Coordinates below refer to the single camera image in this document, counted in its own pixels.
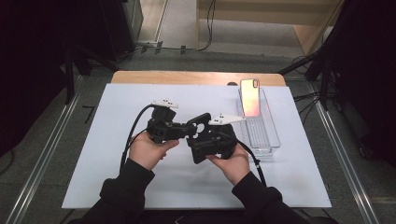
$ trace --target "wooden surface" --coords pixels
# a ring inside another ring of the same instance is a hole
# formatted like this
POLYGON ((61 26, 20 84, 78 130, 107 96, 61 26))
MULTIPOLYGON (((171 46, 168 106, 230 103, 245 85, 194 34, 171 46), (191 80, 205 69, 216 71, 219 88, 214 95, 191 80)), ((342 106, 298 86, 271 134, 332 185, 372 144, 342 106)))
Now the wooden surface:
POLYGON ((321 37, 326 32, 326 29, 329 26, 335 25, 343 4, 344 0, 340 0, 337 4, 329 5, 328 10, 324 14, 317 14, 315 18, 317 24, 293 25, 294 32, 300 41, 305 55, 314 52, 316 46, 321 42, 321 37))
MULTIPOLYGON (((212 0, 197 0, 196 48, 199 20, 206 20, 212 0)), ((335 22, 344 0, 217 0, 215 20, 292 24, 305 55, 313 52, 326 29, 335 22)))
POLYGON ((286 86, 280 74, 184 71, 119 71, 114 74, 111 83, 227 85, 235 82, 239 85, 240 80, 245 78, 258 78, 262 86, 286 86))

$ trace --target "hand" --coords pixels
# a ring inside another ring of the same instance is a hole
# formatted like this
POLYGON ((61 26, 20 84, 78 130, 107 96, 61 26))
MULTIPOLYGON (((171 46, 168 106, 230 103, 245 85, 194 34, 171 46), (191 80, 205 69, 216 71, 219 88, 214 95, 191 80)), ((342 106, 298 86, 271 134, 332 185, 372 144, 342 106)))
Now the hand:
POLYGON ((228 160, 215 155, 207 155, 206 158, 219 167, 234 186, 250 172, 248 153, 239 144, 235 146, 235 151, 228 160))
POLYGON ((166 156, 166 151, 178 145, 178 140, 169 140, 160 144, 151 141, 149 133, 139 134, 131 144, 129 159, 137 162, 148 170, 166 156))

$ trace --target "person's right hand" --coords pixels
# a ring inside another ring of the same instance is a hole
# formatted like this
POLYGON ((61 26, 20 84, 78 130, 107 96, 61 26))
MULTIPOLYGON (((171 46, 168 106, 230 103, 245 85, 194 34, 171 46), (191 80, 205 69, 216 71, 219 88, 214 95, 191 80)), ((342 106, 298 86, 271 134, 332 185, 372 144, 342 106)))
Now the person's right hand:
POLYGON ((235 146, 235 151, 228 160, 215 155, 207 155, 206 158, 219 167, 234 186, 250 172, 248 153, 239 144, 235 146))

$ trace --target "metal rail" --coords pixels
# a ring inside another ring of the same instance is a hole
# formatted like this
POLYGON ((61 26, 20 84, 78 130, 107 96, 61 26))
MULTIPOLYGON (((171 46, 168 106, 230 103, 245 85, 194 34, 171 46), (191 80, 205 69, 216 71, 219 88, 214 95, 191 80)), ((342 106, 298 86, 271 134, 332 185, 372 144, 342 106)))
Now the metal rail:
MULTIPOLYGON (((316 86, 308 82, 308 88, 313 91, 318 91, 316 86)), ((334 124, 332 123, 332 118, 328 111, 325 111, 321 104, 316 105, 320 118, 329 135, 330 141, 332 142, 332 147, 334 152, 340 162, 341 168, 346 176, 346 181, 348 182, 355 201, 361 210, 362 217, 367 224, 379 224, 380 221, 376 216, 375 210, 372 207, 371 201, 361 183, 351 160, 349 159, 346 149, 341 141, 341 138, 336 131, 334 124)))
POLYGON ((64 106, 64 110, 62 111, 61 116, 53 128, 52 133, 49 136, 49 140, 44 146, 44 149, 41 152, 37 163, 35 164, 35 168, 21 189, 18 199, 15 202, 14 207, 7 219, 7 224, 22 222, 26 210, 28 209, 30 202, 33 200, 38 185, 40 184, 40 181, 50 163, 50 159, 52 158, 52 155, 58 146, 59 140, 61 139, 64 132, 64 128, 66 127, 67 122, 69 121, 76 107, 82 89, 81 86, 84 80, 85 78, 82 76, 79 76, 76 80, 76 95, 73 97, 69 105, 64 106))

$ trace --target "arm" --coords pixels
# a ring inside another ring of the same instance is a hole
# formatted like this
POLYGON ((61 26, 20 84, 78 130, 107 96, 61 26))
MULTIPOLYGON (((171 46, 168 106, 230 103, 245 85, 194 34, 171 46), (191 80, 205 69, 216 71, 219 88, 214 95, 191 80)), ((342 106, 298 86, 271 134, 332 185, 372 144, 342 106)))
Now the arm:
POLYGON ((250 172, 248 154, 236 145, 228 160, 210 155, 212 161, 234 185, 233 194, 245 206, 246 223, 308 223, 282 202, 282 195, 275 188, 266 188, 250 172))
POLYGON ((177 144, 177 140, 155 144, 148 133, 138 135, 120 175, 107 179, 101 199, 82 219, 70 223, 135 223, 144 209, 146 187, 154 178, 151 170, 177 144))

